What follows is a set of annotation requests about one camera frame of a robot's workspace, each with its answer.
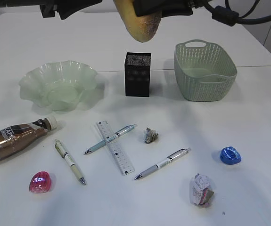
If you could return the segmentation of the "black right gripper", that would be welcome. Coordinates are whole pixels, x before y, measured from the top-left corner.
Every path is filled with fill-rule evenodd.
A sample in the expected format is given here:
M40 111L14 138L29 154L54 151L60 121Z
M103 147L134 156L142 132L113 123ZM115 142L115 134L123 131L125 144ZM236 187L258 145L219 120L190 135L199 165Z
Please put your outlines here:
M193 0L135 0L136 16L146 16L162 10L162 17L190 16L196 6Z

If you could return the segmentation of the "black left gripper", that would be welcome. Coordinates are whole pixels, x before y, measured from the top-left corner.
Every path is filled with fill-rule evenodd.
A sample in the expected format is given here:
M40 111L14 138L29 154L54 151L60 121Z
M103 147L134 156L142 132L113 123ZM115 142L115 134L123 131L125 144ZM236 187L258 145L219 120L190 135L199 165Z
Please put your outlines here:
M101 2L102 0L45 0L40 3L40 11L43 18L55 17L58 12L61 20L65 20L72 14Z

